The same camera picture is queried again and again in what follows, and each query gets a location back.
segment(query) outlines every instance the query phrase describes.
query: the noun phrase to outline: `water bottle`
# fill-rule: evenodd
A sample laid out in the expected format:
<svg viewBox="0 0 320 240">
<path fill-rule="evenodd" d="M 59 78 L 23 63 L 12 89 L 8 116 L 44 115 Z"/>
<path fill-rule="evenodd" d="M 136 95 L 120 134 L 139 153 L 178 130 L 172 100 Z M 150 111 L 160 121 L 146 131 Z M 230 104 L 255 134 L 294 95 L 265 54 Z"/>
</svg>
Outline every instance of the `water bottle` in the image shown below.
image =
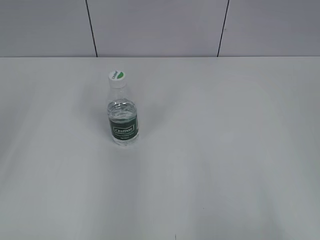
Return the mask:
<svg viewBox="0 0 320 240">
<path fill-rule="evenodd" d="M 110 92 L 107 101 L 112 138 L 121 146 L 132 144 L 139 135 L 137 108 L 130 100 L 125 78 L 123 71 L 112 71 L 109 74 Z"/>
</svg>

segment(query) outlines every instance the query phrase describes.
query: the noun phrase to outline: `gray wall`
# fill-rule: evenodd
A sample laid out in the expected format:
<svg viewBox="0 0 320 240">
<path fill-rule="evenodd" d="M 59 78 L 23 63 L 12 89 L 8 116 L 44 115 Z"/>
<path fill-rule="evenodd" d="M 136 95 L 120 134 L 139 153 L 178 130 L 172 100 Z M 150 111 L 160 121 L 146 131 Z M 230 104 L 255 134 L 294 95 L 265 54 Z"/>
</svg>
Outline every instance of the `gray wall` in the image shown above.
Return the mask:
<svg viewBox="0 0 320 240">
<path fill-rule="evenodd" d="M 317 0 L 87 3 L 0 0 L 0 57 L 320 56 Z"/>
<path fill-rule="evenodd" d="M 320 56 L 319 0 L 230 0 L 220 56 Z"/>
</svg>

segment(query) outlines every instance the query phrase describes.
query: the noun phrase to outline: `water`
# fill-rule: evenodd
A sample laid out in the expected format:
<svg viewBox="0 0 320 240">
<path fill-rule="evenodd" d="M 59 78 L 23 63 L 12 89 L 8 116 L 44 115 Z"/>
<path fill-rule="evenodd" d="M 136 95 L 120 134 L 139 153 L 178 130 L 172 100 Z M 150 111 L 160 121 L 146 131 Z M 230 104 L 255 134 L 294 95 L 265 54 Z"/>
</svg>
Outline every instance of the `water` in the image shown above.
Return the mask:
<svg viewBox="0 0 320 240">
<path fill-rule="evenodd" d="M 107 114 L 110 120 L 112 138 L 117 144 L 128 146 L 137 140 L 139 135 L 137 108 L 132 101 L 119 99 L 110 102 L 107 107 Z"/>
</svg>

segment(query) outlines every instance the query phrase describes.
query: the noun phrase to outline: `bottle cap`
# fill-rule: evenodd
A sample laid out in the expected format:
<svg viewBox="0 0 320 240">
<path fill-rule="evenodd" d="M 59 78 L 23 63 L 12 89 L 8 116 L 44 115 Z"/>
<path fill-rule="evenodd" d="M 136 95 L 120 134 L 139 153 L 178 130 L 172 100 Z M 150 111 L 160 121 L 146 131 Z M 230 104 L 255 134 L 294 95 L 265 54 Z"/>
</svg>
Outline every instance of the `bottle cap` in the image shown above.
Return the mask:
<svg viewBox="0 0 320 240">
<path fill-rule="evenodd" d="M 126 74 L 123 71 L 112 71 L 109 73 L 109 84 L 111 88 L 120 89 L 127 83 L 125 81 Z"/>
</svg>

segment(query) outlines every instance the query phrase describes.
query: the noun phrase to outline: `bottle neck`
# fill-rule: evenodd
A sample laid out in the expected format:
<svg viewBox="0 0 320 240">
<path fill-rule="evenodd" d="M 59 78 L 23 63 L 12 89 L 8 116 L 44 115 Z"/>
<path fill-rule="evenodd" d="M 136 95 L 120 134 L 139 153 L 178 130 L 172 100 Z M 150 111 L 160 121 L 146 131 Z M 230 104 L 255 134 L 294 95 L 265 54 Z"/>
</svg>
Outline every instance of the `bottle neck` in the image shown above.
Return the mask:
<svg viewBox="0 0 320 240">
<path fill-rule="evenodd" d="M 129 93 L 127 85 L 123 87 L 110 87 L 110 93 L 108 99 L 110 101 L 119 99 L 128 99 Z"/>
</svg>

